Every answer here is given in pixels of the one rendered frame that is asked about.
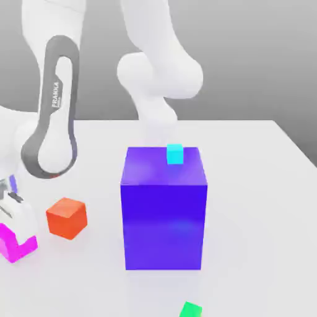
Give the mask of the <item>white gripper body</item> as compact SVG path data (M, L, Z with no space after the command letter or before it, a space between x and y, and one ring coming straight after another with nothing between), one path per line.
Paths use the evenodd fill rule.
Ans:
M4 192L0 199L0 224L6 225L15 234L19 245L37 234L32 207L15 192Z

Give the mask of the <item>small magenta cube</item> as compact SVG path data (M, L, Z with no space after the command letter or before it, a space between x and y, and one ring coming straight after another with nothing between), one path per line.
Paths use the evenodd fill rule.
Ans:
M37 248L36 236L28 238L25 243L20 245L15 237L15 233L6 227L5 224L0 223L0 254L10 263L15 263Z

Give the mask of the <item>small orange cube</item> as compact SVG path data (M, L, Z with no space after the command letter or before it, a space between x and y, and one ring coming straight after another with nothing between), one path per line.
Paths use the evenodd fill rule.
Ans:
M83 202L62 198L46 210L50 233L68 240L74 239L87 226Z

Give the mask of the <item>small cyan cube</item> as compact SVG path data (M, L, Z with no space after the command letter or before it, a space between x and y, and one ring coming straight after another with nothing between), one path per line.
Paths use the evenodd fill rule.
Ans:
M168 144L167 145L167 164L180 165L183 164L184 154L183 146L181 144Z

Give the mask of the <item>small green cube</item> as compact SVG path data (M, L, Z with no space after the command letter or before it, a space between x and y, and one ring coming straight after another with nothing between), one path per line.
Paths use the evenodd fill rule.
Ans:
M202 307L191 302L185 302L179 317L201 317Z

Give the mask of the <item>large blue box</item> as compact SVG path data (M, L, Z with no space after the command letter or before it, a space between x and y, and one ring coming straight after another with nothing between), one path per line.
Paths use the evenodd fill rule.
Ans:
M199 270L207 180L198 148L182 164L167 163L164 147L129 147L121 178L127 270Z

